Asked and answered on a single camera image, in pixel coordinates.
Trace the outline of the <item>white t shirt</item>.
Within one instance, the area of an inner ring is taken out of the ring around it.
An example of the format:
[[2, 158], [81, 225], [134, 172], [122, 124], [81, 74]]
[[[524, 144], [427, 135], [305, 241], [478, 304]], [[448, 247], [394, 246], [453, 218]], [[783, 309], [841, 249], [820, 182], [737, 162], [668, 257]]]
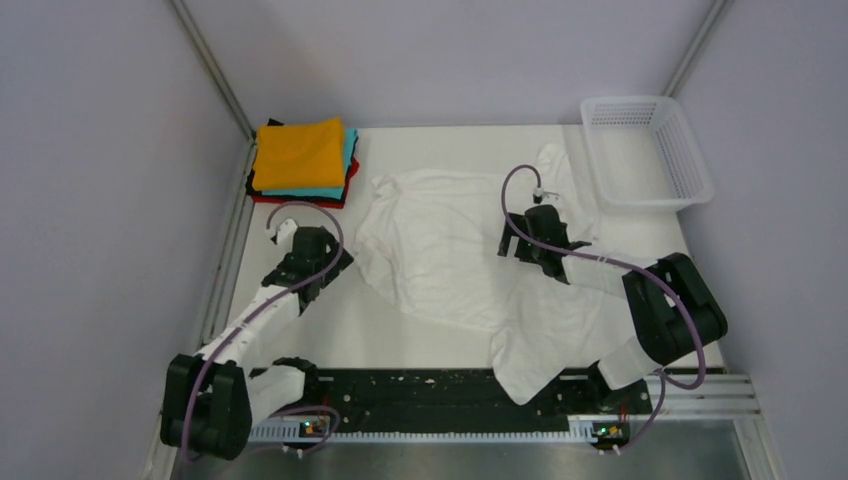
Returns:
[[597, 207], [576, 185], [564, 147], [543, 146], [530, 172], [415, 169], [371, 184], [353, 240], [364, 281], [403, 314], [481, 334], [472, 366], [491, 368], [513, 402], [528, 402], [561, 371], [602, 355], [601, 292], [498, 255], [505, 213], [528, 209], [536, 184], [570, 239], [596, 239]]

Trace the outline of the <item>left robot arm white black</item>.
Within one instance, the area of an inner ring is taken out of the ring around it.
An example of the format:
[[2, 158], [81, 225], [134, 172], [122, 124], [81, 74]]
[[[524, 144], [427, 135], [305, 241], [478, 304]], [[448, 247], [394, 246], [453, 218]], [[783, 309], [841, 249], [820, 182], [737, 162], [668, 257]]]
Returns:
[[308, 413], [319, 404], [320, 386], [305, 368], [268, 360], [283, 330], [353, 261], [341, 230], [277, 227], [272, 242], [286, 249], [260, 281], [248, 307], [221, 334], [194, 354], [168, 365], [159, 439], [171, 447], [233, 460], [254, 427], [285, 406]]

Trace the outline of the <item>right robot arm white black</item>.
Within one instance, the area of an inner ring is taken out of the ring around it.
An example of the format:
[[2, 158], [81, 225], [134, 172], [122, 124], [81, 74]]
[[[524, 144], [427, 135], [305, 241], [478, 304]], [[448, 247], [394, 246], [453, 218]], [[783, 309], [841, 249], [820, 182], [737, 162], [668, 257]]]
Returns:
[[703, 354], [728, 331], [724, 312], [683, 253], [640, 261], [611, 258], [589, 242], [570, 241], [551, 205], [507, 214], [499, 256], [506, 256], [512, 241], [515, 257], [539, 266], [545, 276], [626, 301], [633, 336], [588, 369], [586, 397], [600, 412], [614, 411], [632, 384], [690, 353]]

